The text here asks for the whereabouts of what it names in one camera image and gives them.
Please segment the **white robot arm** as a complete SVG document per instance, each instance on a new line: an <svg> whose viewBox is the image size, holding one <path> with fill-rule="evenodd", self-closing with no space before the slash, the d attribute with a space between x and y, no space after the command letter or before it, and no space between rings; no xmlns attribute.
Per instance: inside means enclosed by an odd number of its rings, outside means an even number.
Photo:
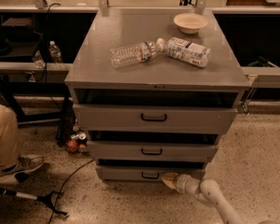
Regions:
<svg viewBox="0 0 280 224"><path fill-rule="evenodd" d="M200 203L214 206L224 224L246 224L223 195L219 184L211 178L196 179L188 174L165 173L162 182L178 193L189 194Z"/></svg>

